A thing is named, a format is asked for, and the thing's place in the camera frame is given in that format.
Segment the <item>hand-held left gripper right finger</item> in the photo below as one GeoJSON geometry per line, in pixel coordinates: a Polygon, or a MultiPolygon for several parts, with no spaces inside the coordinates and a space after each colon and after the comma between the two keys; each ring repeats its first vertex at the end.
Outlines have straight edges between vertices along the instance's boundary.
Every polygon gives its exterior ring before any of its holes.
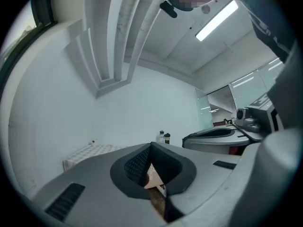
{"type": "Polygon", "coordinates": [[[239,159],[152,142],[152,204],[168,223],[188,215],[217,192],[239,159]]]}

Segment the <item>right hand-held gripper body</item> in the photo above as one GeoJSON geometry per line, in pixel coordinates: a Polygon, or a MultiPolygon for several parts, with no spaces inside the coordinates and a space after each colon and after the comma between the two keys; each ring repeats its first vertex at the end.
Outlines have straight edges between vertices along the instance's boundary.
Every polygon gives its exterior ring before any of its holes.
{"type": "Polygon", "coordinates": [[[268,96],[260,96],[248,106],[239,108],[233,125],[254,142],[261,142],[267,135],[284,129],[268,96]]]}

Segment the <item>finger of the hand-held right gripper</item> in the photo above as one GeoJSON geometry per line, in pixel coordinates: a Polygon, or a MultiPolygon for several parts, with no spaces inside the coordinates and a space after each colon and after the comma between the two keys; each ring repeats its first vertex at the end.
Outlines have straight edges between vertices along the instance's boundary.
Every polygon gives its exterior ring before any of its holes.
{"type": "Polygon", "coordinates": [[[209,136],[208,132],[203,136],[188,136],[183,139],[183,148],[208,153],[237,154],[250,144],[250,139],[239,131],[231,131],[222,136],[209,136]]]}
{"type": "Polygon", "coordinates": [[[235,129],[231,128],[210,128],[193,134],[233,134],[235,129]]]}

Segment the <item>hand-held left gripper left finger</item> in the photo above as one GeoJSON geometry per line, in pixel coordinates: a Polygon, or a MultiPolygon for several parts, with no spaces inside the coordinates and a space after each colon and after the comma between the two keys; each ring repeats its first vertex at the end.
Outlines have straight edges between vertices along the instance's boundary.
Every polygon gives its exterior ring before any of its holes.
{"type": "Polygon", "coordinates": [[[87,158],[44,185],[32,202],[47,227],[164,227],[165,220],[149,199],[131,198],[112,182],[110,168],[120,157],[142,144],[87,158]],[[84,186],[69,214],[62,221],[46,209],[72,183],[84,186]]]}

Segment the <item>checkered beige floral tablecloth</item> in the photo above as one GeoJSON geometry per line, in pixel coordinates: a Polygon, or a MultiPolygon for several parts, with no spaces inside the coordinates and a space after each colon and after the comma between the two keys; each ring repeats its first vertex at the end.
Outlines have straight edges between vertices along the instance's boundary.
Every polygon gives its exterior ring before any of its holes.
{"type": "MultiPolygon", "coordinates": [[[[62,164],[63,164],[63,170],[66,172],[70,170],[72,167],[74,167],[76,164],[79,162],[98,155],[103,155],[107,154],[113,151],[117,151],[120,149],[123,149],[125,147],[119,147],[119,146],[114,146],[114,145],[93,145],[89,144],[84,148],[81,148],[77,152],[67,156],[62,164]]],[[[150,189],[153,187],[157,187],[158,189],[161,188],[165,190],[165,185],[160,179],[158,173],[156,172],[154,166],[151,164],[150,168],[148,169],[147,172],[149,176],[149,182],[145,185],[145,189],[150,189]]]]}

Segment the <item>person's black garment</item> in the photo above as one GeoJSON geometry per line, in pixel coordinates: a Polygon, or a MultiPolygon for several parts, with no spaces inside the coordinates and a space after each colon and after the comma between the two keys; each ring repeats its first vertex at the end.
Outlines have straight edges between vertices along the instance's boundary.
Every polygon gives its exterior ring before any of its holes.
{"type": "Polygon", "coordinates": [[[282,62],[295,42],[294,31],[274,0],[240,0],[248,10],[257,38],[282,62]]]}

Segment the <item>long ceiling light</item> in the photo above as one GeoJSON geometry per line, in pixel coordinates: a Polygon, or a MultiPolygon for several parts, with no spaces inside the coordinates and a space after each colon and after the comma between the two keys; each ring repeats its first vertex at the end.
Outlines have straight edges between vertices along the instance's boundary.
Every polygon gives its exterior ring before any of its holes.
{"type": "Polygon", "coordinates": [[[235,0],[230,1],[222,8],[201,30],[196,34],[196,39],[200,42],[206,39],[222,22],[224,22],[237,9],[238,4],[235,0]]]}

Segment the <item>dark-framed window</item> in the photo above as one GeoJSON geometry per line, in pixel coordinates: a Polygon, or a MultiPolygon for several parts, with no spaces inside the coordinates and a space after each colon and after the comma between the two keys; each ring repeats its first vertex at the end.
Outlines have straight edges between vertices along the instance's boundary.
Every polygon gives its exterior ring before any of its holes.
{"type": "Polygon", "coordinates": [[[14,70],[24,72],[46,47],[57,24],[51,0],[29,0],[14,20],[0,46],[0,88],[14,70]]]}

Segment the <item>glass partition wall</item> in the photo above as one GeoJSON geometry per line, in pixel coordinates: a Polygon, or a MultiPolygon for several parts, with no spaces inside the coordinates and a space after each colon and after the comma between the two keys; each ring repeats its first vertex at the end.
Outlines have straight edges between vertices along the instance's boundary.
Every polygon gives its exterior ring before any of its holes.
{"type": "Polygon", "coordinates": [[[237,57],[221,55],[195,73],[196,86],[205,93],[199,97],[201,129],[224,118],[235,119],[236,110],[252,103],[274,85],[284,64],[270,56],[237,57]]]}

